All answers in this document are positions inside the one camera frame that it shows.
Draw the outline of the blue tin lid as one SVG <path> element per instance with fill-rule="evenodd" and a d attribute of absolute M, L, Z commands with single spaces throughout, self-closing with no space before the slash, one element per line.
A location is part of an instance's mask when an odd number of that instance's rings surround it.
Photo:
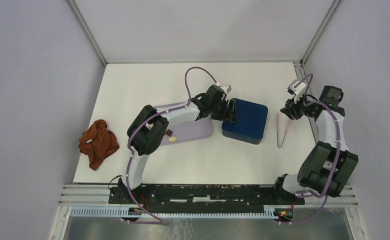
<path fill-rule="evenodd" d="M 228 107 L 235 116 L 234 122 L 222 122 L 222 135 L 258 145 L 264 136 L 269 109 L 267 106 L 238 98 L 230 100 Z"/>

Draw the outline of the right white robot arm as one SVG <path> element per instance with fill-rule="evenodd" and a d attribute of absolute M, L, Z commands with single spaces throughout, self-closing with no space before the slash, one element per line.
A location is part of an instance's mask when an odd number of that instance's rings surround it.
<path fill-rule="evenodd" d="M 292 98 L 280 110 L 291 120 L 313 118 L 318 128 L 318 141 L 296 175 L 285 175 L 282 185 L 274 187 L 271 196 L 278 204 L 286 203 L 294 194 L 299 198 L 338 197 L 356 168 L 359 157 L 347 147 L 343 122 L 345 110 L 339 104 L 342 89 L 327 85 L 320 97 L 308 100 L 305 90 L 289 88 Z"/>

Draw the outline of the pink tongs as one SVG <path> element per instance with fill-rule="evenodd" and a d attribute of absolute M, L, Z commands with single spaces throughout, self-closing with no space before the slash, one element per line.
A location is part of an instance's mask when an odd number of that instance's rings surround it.
<path fill-rule="evenodd" d="M 278 149 L 282 148 L 285 142 L 291 122 L 292 121 L 285 114 L 281 112 L 278 112 L 276 114 L 276 132 L 277 132 Z"/>

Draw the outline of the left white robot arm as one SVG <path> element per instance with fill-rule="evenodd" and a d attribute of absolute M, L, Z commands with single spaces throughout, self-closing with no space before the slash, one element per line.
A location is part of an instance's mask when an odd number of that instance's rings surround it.
<path fill-rule="evenodd" d="M 146 105 L 127 130 L 130 159 L 126 172 L 121 177 L 124 188 L 121 197 L 128 204 L 139 200 L 139 186 L 149 156 L 155 152 L 166 132 L 172 127 L 186 122 L 195 122 L 204 118 L 231 122 L 233 114 L 227 110 L 228 93 L 231 86 L 211 85 L 205 93 L 200 93 L 187 102 L 168 108 L 154 108 Z"/>

